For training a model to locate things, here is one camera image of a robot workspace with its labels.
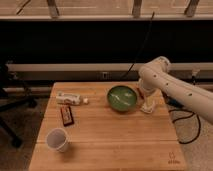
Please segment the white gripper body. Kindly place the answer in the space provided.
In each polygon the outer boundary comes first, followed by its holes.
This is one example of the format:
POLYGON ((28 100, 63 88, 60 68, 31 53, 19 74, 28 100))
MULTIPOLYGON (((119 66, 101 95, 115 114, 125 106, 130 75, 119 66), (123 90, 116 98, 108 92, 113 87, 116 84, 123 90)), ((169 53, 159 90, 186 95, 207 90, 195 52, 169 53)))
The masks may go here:
POLYGON ((151 107, 155 105, 155 99, 154 96, 156 95, 157 89, 151 89, 151 90, 143 90, 144 95, 144 105, 146 107, 151 107))

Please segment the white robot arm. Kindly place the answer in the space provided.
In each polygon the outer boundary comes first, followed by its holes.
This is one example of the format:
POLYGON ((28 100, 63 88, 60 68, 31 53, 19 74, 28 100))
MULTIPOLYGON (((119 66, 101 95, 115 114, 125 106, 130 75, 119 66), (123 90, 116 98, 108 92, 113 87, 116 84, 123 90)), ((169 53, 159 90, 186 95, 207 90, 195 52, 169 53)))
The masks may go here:
POLYGON ((164 56, 143 64, 138 71, 139 88, 147 94, 160 89, 213 125, 213 93, 169 75, 170 66, 164 56))

